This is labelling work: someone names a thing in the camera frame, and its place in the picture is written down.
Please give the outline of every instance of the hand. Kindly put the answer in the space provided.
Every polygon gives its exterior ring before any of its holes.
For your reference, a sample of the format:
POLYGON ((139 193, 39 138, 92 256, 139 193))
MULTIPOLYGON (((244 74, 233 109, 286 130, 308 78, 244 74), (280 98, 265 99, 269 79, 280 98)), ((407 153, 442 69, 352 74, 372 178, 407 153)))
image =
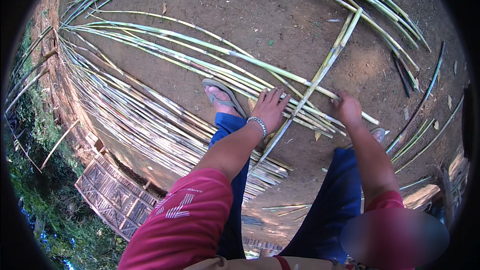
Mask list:
POLYGON ((337 93, 340 100, 333 99, 336 117, 348 129, 349 126, 362 123, 362 105, 349 93, 341 90, 337 93))
POLYGON ((282 94, 283 89, 279 87, 274 87, 268 93, 267 89, 262 90, 255 108, 251 112, 252 117, 260 118, 260 120, 265 123, 268 133, 273 132, 280 126, 283 118, 282 112, 291 99, 290 95, 286 95, 285 98, 279 102, 282 94))

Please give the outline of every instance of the brown soil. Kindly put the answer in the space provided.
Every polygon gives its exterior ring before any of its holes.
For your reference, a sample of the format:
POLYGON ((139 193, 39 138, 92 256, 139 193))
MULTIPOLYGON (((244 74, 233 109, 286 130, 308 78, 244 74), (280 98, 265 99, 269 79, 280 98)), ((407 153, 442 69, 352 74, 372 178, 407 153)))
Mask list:
MULTIPOLYGON (((59 11, 65 10, 68 1, 60 0, 59 11)), ((441 41, 447 41, 447 52, 441 67, 439 82, 435 85, 424 111, 417 118, 409 133, 414 131, 426 118, 435 117, 442 126, 451 114, 447 107, 447 96, 451 95, 455 106, 462 96, 462 88, 468 82, 468 76, 464 69, 465 58, 459 37, 440 0, 393 1, 404 8, 412 19, 418 20, 418 25, 433 50, 432 53, 429 53, 421 45, 418 50, 407 49, 407 41, 401 38, 399 32, 385 17, 358 0, 381 27, 386 29, 393 38, 400 40, 399 43, 420 66, 420 71, 415 75, 418 75, 420 88, 424 91, 430 84, 441 41), (455 60, 458 61, 456 77, 453 74, 455 60)), ((163 3, 166 3, 167 6, 167 16, 192 22, 231 41, 262 61, 308 79, 314 76, 342 26, 341 22, 327 22, 327 20, 344 20, 348 15, 347 10, 331 0, 113 0, 104 9, 136 10, 160 14, 163 3), (268 45, 270 40, 273 40, 272 45, 268 45)), ((168 21, 162 23, 158 18, 129 14, 100 16, 109 20, 168 28, 208 40, 206 35, 199 31, 168 21)), ((86 23, 93 19, 78 17, 76 21, 77 23, 86 23)), ((80 43, 72 35, 64 32, 62 34, 64 37, 80 43)), ((213 123, 215 112, 203 93, 201 76, 110 39, 86 33, 82 36, 99 47, 124 71, 199 117, 213 123)), ((182 50, 176 45, 169 44, 169 46, 198 57, 195 53, 182 50)), ((261 68, 240 60, 230 59, 230 61, 267 81, 278 84, 261 68)), ((408 106, 410 115, 412 115, 423 97, 422 93, 413 93, 412 98, 406 98, 399 75, 394 69, 390 51, 383 39, 373 31, 372 27, 360 21, 346 48, 321 83, 323 87, 332 91, 345 89, 352 93, 360 100, 364 111, 380 120, 381 127, 391 130, 392 132, 383 142, 385 147, 395 139, 407 123, 404 119, 403 109, 408 106)), ((293 85, 301 92, 306 90, 299 84, 293 83, 293 85)), ((68 98, 69 94, 66 92, 63 96, 68 98)), ((248 110, 247 100, 241 96, 238 99, 244 109, 248 110)), ((320 110, 328 114, 332 113, 331 103, 327 97, 316 93, 312 95, 311 101, 320 110)), ((98 123, 95 124, 94 119, 92 121, 93 126, 100 128, 98 123)), ((374 127, 371 123, 367 123, 367 125, 369 128, 374 127)), ((455 150, 461 144, 460 130, 461 121, 460 113, 458 113, 437 142, 398 174, 400 185, 408 185, 432 174, 442 161, 452 160, 455 150)), ((159 187, 169 189, 178 179, 178 176, 168 169, 163 169, 149 159, 116 143, 105 134, 97 133, 109 151, 115 154, 122 163, 128 165, 139 175, 151 179, 159 187), (153 170, 148 170, 147 166, 152 167, 153 170)), ((436 133, 437 131, 430 129, 423 136, 423 140, 419 141, 411 152, 405 154, 395 166, 401 166, 411 159, 436 133)), ((271 156, 293 166, 295 171, 284 183, 267 190, 243 206, 243 214, 260 218, 265 222, 263 227, 244 225, 243 234, 247 237, 267 239, 276 244, 286 245, 301 224, 301 221, 293 222, 293 220, 301 216, 302 212, 279 218, 277 217, 278 212, 262 210, 261 207, 312 202, 325 177, 321 167, 328 168, 334 148, 349 143, 348 138, 340 135, 335 135, 333 139, 322 137, 315 141, 311 130, 295 123, 292 124, 272 151, 271 156)), ((405 189, 402 195, 410 195, 422 186, 424 184, 405 189)))

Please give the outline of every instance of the chain bracelet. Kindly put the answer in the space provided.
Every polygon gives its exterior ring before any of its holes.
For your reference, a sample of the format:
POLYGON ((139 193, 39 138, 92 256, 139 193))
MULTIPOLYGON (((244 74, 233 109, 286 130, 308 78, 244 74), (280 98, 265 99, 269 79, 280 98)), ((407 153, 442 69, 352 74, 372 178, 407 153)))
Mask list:
POLYGON ((258 124, 260 124, 261 128, 263 129, 263 138, 265 138, 267 136, 267 126, 265 125, 265 123, 258 117, 249 117, 247 119, 247 123, 249 121, 255 121, 257 122, 258 124))

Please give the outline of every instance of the blue pants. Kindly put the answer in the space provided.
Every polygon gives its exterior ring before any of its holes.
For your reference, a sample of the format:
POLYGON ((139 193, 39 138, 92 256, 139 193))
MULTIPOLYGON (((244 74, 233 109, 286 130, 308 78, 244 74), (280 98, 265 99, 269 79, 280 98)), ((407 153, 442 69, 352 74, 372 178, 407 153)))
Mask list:
MULTIPOLYGON (((210 146, 245 124, 243 118, 217 113, 215 125, 219 130, 213 135, 210 146)), ((241 213, 248 166, 249 161, 231 183, 233 204, 217 252, 227 260, 245 258, 241 213)), ((355 153, 351 149, 335 149, 332 163, 308 215, 279 255, 344 263, 347 254, 340 245, 340 233, 348 220, 360 215, 361 193, 355 153)))

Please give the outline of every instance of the shirt sleeve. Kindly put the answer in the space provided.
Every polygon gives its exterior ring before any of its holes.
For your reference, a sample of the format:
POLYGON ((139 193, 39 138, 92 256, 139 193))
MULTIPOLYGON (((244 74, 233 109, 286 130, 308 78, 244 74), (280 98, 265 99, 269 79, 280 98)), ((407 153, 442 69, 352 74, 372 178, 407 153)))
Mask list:
POLYGON ((183 269, 215 257, 233 195, 215 169, 182 177, 133 234, 119 270, 183 269))
POLYGON ((385 208, 404 208, 403 199, 399 192, 386 191, 376 196, 365 209, 365 212, 385 208))

